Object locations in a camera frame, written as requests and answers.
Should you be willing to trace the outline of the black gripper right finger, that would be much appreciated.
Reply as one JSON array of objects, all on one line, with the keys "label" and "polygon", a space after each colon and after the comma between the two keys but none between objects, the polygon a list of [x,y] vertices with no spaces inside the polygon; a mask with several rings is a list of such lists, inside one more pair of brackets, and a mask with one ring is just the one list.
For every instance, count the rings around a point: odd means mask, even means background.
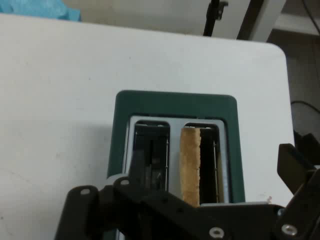
[{"label": "black gripper right finger", "polygon": [[318,240],[320,238],[320,170],[291,144],[278,148],[277,173],[292,192],[275,217],[250,217],[253,240]]}]

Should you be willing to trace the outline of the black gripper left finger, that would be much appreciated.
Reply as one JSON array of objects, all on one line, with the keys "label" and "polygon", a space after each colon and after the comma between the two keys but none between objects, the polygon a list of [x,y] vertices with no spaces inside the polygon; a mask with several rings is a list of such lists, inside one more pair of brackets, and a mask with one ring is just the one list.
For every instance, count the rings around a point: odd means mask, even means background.
[{"label": "black gripper left finger", "polygon": [[130,173],[103,189],[73,188],[67,194],[57,240],[101,240],[118,230],[131,240],[248,240],[250,228],[225,212],[216,216],[191,207],[166,191],[145,188],[136,170],[145,153],[132,156]]}]

